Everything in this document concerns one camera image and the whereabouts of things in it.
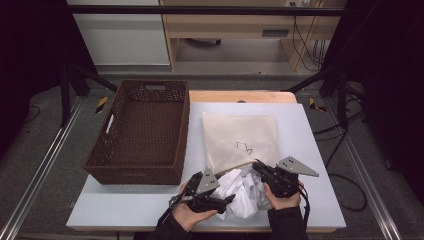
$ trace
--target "gray floor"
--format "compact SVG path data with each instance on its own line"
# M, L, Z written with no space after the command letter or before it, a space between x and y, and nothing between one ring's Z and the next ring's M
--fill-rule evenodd
M260 89L281 90L306 79L311 71L289 71L287 60L278 41L223 40L221 46L209 43L183 42L177 70L163 67L105 67L101 70L105 78L119 84L122 79L186 79L191 89ZM114 238L111 232L76 232L65 226L87 176L82 164L95 142L102 124L104 112L113 99L113 94L89 82L93 88L89 97L84 98L78 116L67 140L59 152L56 162L44 181L37 198L30 208L18 232L18 238L40 239L101 239ZM309 86L297 94L304 104L311 128L321 130L334 124L331 114L309 108L309 99L314 97L318 106L327 108L334 103L333 98L320 99L316 90L320 83ZM103 113L96 114L100 97L110 99ZM31 105L40 108L40 114L24 124L9 151L0 159L0 224L5 224L30 184L32 176L48 151L59 130L61 108L60 89L53 88L40 93L31 100ZM356 102L349 103L349 115L360 111ZM30 115L35 116L35 108ZM317 139L337 135L337 131ZM403 239L424 239L424 209L418 202L402 174L385 168L384 156L379 151L369 126L358 119L349 126L349 137L358 155L374 181L379 194L387 207ZM324 161L328 159L339 138L318 141ZM358 181L350 155L344 145L337 151L328 172L342 174ZM339 201L351 207L359 207L363 199L351 184L332 178L333 187ZM342 209L347 227L331 234L310 234L311 239L386 239L370 205L362 212ZM121 233L130 238L132 233Z

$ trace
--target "forearm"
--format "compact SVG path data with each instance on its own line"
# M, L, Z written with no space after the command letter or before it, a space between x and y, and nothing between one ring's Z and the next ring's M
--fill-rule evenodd
M307 240L300 207L268 211L272 240Z
M172 214L160 225L158 229L153 231L146 240L188 240L191 234L187 233L181 225L175 220Z

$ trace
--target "basket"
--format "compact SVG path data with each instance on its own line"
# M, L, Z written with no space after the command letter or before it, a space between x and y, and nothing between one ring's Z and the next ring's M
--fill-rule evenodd
M189 112L186 81L124 80L84 169L101 184L179 185Z

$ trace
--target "wooden desk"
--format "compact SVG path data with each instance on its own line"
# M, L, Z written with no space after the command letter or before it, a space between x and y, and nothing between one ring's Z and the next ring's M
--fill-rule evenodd
M274 115L278 126L281 159L292 155L320 173L318 178L300 175L308 186L311 214L308 232L332 232L346 226L330 179L315 143L308 119L292 93L268 91L190 91L191 106L187 151L181 182L206 168L202 112L235 115ZM248 103L236 103L239 100ZM78 231L151 231L157 219L177 195L179 186L101 185L91 175L75 204L67 226ZM247 219L212 217L200 222L198 232L270 231L266 210Z
M288 7L289 0L160 0L162 6L243 6ZM310 0L308 7L343 8L347 0ZM281 39L290 67L296 71L306 48L300 36L309 45L314 40L331 40L339 17L298 16L293 44L293 16L214 16L214 15L162 15L171 68L175 69L181 38L273 38Z

